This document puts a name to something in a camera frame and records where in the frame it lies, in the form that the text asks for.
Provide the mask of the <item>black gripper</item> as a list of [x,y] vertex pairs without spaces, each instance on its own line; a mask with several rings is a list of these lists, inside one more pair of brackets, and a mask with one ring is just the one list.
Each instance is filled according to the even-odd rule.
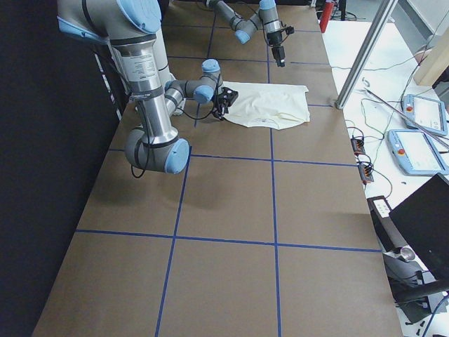
[[272,48],[272,55],[276,61],[278,67],[285,67],[285,50],[282,46],[283,43],[283,30],[276,30],[274,32],[266,33],[267,42],[270,48]]
[[228,106],[224,103],[216,103],[212,108],[212,115],[219,119],[224,120],[225,115],[228,113]]

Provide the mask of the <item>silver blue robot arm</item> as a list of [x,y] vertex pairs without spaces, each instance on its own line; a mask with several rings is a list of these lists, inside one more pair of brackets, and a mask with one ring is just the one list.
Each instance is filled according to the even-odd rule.
[[223,85],[214,59],[203,62],[198,80],[170,78],[157,1],[59,1],[61,32],[74,39],[111,46],[141,118],[127,139],[125,154],[132,168],[179,173],[189,158],[189,143],[180,138],[170,116],[187,98],[213,103],[223,118],[238,94]]
[[283,43],[295,30],[294,27],[287,26],[279,19],[275,1],[259,1],[257,10],[249,7],[253,14],[248,19],[238,14],[225,1],[212,0],[203,1],[203,3],[227,22],[241,44],[249,42],[254,33],[261,30],[265,44],[272,50],[276,65],[286,66]]

